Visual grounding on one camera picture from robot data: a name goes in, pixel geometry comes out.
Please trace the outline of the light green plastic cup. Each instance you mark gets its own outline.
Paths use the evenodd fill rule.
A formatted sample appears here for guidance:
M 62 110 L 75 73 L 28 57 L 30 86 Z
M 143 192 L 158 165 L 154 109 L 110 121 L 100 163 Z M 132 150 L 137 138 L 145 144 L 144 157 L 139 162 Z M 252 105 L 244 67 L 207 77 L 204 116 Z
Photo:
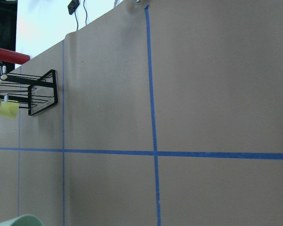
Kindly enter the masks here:
M 35 215 L 26 214 L 0 222 L 0 226 L 44 226 L 44 224 Z

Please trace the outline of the yellow plastic cup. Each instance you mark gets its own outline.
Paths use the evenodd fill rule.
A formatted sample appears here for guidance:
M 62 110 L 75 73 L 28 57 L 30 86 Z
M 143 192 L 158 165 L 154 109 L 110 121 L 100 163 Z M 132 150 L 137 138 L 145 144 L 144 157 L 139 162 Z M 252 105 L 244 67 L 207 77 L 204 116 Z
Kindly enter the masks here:
M 0 117 L 15 119 L 18 115 L 18 102 L 4 102 L 0 99 Z

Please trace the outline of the red cylindrical bar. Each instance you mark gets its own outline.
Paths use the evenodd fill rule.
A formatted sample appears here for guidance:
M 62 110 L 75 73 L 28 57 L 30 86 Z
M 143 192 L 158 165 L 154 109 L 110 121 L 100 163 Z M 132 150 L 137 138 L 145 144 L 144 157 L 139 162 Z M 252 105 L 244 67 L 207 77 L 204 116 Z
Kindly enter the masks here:
M 0 48 L 0 61 L 22 65 L 29 60 L 29 55 Z

